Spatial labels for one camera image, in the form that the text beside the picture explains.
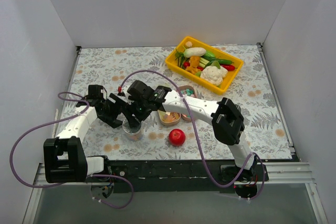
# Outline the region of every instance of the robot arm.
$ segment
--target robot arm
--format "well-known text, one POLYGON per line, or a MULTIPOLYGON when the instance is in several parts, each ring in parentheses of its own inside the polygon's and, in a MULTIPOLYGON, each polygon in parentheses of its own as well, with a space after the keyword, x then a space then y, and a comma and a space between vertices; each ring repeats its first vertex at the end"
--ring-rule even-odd
MULTIPOLYGON (((45 171, 49 183, 84 182, 88 175, 108 174, 107 157, 85 157, 81 144, 96 118, 116 128, 122 124, 117 119, 121 113, 125 115, 131 127, 138 126, 139 121, 145 120, 152 111, 158 109, 188 114, 182 98, 170 88, 158 86, 153 90, 145 83, 135 81, 124 90, 126 92, 119 90, 118 95, 126 96, 129 103, 112 93, 109 99, 105 100, 102 86, 89 86, 89 94, 84 99, 89 102, 90 108, 71 120, 55 138, 47 139, 44 143, 45 171), (68 159, 58 158, 64 152, 68 153, 68 159)), ((244 118, 239 108, 228 98, 223 98, 220 102, 193 97, 185 99, 193 117, 213 126, 216 139, 228 145, 236 166, 242 167, 251 150, 245 139, 244 118)), ((84 108, 81 102, 76 107, 77 113, 84 108)), ((256 164, 256 158, 251 158, 245 166, 245 172, 251 176, 256 164)))

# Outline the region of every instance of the leaf pattern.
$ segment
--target leaf pattern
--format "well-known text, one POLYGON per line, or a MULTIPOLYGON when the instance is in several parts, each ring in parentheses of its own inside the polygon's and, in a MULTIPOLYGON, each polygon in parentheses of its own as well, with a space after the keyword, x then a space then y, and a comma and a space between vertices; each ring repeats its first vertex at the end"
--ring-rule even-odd
MULTIPOLYGON (((256 46, 216 45, 216 48, 238 57, 244 65, 229 89, 224 94, 240 105, 244 116, 245 133, 250 148, 264 159, 291 158, 287 136, 277 109, 264 69, 262 58, 256 46)), ((71 85, 71 92, 84 95, 89 84, 103 85, 108 94, 117 92, 120 83, 130 73, 140 69, 150 69, 163 73, 179 86, 192 85, 200 99, 221 100, 209 90, 189 79, 172 72, 164 59, 174 47, 136 47, 136 48, 87 48, 82 49, 71 85)), ((138 73, 128 79, 142 80, 155 88, 158 85, 171 87, 170 83, 151 73, 138 73)), ((62 118, 73 115, 75 104, 66 102, 62 118)), ((58 132, 66 125, 59 124, 58 132)), ((228 147, 218 142, 211 125, 196 121, 206 159, 233 158, 228 147)), ((181 120, 174 126, 163 126, 153 112, 143 122, 143 138, 130 141, 122 133, 122 128, 112 129, 96 120, 83 140, 87 156, 107 155, 109 159, 200 159, 192 124, 181 120), (172 146, 168 134, 179 128, 186 134, 186 142, 181 147, 172 146)))

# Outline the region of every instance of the yellow tray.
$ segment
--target yellow tray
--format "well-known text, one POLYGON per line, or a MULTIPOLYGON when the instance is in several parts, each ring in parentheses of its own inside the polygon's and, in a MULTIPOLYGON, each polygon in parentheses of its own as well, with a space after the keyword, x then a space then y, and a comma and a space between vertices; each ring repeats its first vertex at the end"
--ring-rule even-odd
POLYGON ((198 83, 199 85, 202 85, 203 87, 215 92, 216 94, 223 94, 228 87, 230 86, 231 82, 233 81, 233 79, 236 77, 236 75, 238 74, 239 70, 242 68, 244 62, 236 57, 233 57, 232 55, 229 55, 225 52, 222 52, 212 46, 209 46, 203 42, 200 42, 197 39, 194 39, 192 37, 185 37, 181 43, 176 47, 176 49, 179 52, 184 52, 184 44, 187 41, 191 41, 191 43, 193 44, 193 47, 203 47, 205 50, 210 51, 212 53, 214 53, 214 55, 216 56, 216 58, 219 59, 225 59, 225 60, 231 60, 233 63, 232 65, 235 66, 235 70, 234 71, 229 71, 227 73, 227 76, 224 78, 222 84, 220 85, 220 87, 217 87, 213 84, 211 84, 210 82, 201 79, 200 77, 197 77, 196 75, 189 73, 187 71, 185 71, 184 69, 180 68, 177 66, 177 60, 175 59, 175 54, 176 54, 176 50, 172 51, 172 53, 166 58, 165 62, 167 64, 167 67, 170 68, 172 71, 179 73, 180 75, 198 83))

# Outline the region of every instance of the cauliflower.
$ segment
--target cauliflower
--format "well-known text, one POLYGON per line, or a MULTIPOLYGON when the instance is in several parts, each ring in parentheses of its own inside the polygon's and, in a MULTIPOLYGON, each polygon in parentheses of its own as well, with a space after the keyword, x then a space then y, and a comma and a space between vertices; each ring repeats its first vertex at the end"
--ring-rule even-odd
POLYGON ((218 86, 223 81, 223 73, 223 70, 217 68, 216 66, 208 66, 202 71, 201 78, 218 86))
POLYGON ((227 75, 227 73, 228 73, 227 69, 225 69, 225 68, 223 68, 223 67, 221 66, 221 67, 220 67, 220 70, 221 70, 221 72, 222 72, 222 77, 225 78, 226 75, 227 75))

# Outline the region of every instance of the white wall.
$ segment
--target white wall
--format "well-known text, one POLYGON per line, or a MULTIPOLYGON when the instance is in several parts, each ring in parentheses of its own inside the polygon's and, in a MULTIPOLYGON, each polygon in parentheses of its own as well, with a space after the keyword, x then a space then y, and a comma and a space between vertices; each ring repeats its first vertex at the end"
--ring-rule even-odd
POLYGON ((295 148, 336 222, 336 0, 286 0, 265 53, 295 148))
POLYGON ((75 45, 177 45, 265 40, 285 0, 51 0, 75 45))
MULTIPOLYGON (((0 0, 0 31, 0 222, 22 223, 31 189, 12 175, 9 153, 23 132, 54 119, 76 50, 50 0, 0 0)), ((18 145, 14 164, 27 182, 51 131, 41 129, 18 145)))

